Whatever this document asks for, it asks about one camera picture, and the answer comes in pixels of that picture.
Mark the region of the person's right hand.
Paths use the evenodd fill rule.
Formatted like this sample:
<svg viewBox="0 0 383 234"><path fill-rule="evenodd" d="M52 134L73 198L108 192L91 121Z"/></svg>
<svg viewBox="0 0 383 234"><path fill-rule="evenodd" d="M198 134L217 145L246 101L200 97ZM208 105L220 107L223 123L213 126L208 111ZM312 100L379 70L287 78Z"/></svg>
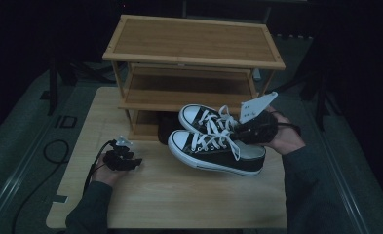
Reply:
<svg viewBox="0 0 383 234"><path fill-rule="evenodd" d="M305 146L299 133L292 127L281 126L273 140L265 143L281 155L287 155Z"/></svg>

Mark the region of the black white canvas sneaker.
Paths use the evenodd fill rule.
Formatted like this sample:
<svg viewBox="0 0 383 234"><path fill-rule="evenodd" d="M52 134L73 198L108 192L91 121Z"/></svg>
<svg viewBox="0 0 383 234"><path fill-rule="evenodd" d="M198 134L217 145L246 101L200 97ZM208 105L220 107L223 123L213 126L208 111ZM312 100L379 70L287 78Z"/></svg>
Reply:
<svg viewBox="0 0 383 234"><path fill-rule="evenodd" d="M201 104L187 104L179 111L178 120L186 130L214 136L224 131L233 133L240 125L227 105L216 110Z"/></svg>
<svg viewBox="0 0 383 234"><path fill-rule="evenodd" d="M176 130L169 136L168 147L178 160L190 167L241 176L258 175L266 155L264 147L232 140L227 131L208 135Z"/></svg>

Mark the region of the black metal stand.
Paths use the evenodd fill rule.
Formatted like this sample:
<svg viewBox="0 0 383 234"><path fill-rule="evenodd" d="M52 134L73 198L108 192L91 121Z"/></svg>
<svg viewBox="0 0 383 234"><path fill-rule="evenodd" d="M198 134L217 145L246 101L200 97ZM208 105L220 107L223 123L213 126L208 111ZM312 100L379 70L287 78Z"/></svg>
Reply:
<svg viewBox="0 0 383 234"><path fill-rule="evenodd" d="M52 116L57 108L57 58L50 58L49 112Z"/></svg>

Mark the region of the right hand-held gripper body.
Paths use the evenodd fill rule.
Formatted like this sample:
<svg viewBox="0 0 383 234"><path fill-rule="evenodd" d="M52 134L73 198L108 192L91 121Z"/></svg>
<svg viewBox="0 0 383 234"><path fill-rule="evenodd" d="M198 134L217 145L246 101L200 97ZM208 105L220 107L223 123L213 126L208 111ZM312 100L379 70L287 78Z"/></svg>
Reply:
<svg viewBox="0 0 383 234"><path fill-rule="evenodd" d="M242 103L239 124L234 128L238 140L254 144L270 142L274 138L278 131L277 119L266 108L277 96L272 92Z"/></svg>

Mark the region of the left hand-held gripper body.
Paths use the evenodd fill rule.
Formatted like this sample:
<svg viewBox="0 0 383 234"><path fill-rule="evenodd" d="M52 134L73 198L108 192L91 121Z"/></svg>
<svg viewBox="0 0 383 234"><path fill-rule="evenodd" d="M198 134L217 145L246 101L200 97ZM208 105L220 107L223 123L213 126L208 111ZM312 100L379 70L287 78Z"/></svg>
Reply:
<svg viewBox="0 0 383 234"><path fill-rule="evenodd" d="M112 139L107 142L112 147L103 157L104 164L112 171L124 171L128 166L129 160L132 160L134 154L130 151L129 145L132 143L119 136L117 139Z"/></svg>

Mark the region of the wooden shoe rack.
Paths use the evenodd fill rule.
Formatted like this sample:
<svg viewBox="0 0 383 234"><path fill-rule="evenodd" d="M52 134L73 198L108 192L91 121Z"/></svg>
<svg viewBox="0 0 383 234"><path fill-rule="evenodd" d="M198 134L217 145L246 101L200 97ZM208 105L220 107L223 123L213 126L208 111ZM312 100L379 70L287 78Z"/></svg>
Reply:
<svg viewBox="0 0 383 234"><path fill-rule="evenodd" d="M270 84L256 89L256 68L269 77L286 68L264 24L133 15L121 16L103 58L127 65L127 77L115 77L133 140L156 140L157 114L188 103L238 114Z"/></svg>

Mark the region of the person's left hand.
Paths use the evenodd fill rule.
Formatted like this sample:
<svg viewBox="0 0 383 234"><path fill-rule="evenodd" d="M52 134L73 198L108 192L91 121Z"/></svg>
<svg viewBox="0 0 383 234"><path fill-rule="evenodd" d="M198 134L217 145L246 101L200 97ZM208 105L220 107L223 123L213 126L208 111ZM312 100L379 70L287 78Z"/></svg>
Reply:
<svg viewBox="0 0 383 234"><path fill-rule="evenodd" d="M113 187L127 173L127 171L112 171L104 163L99 163L94 169L92 181L102 182Z"/></svg>

